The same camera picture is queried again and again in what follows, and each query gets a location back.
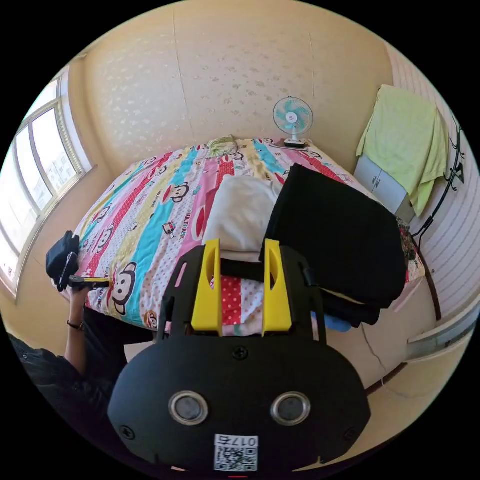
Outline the person's left hand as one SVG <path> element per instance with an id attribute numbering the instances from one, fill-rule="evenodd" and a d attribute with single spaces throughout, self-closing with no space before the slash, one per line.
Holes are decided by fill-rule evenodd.
<path id="1" fill-rule="evenodd" d="M 88 287 L 70 290 L 70 310 L 68 323 L 79 327 L 83 322 L 84 306 L 90 290 Z"/>

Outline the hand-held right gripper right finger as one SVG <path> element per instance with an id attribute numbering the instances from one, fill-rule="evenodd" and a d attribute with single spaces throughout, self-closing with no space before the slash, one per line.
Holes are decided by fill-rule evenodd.
<path id="1" fill-rule="evenodd" d="M 292 317 L 280 243 L 267 239 L 264 244 L 262 335 L 287 334 L 291 327 Z"/>

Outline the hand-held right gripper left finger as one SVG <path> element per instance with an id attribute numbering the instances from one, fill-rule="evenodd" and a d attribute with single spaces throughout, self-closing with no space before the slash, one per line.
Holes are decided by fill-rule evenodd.
<path id="1" fill-rule="evenodd" d="M 195 333 L 221 333 L 221 257 L 218 238 L 206 242 L 191 319 Z"/>

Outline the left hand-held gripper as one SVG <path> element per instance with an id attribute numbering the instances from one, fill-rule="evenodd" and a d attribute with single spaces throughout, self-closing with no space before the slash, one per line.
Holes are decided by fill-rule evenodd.
<path id="1" fill-rule="evenodd" d="M 79 270 L 78 254 L 80 237 L 68 230 L 46 253 L 45 269 L 47 276 L 52 280 L 58 292 L 67 287 L 74 290 L 105 289 L 110 287 L 107 278 L 77 276 Z"/>

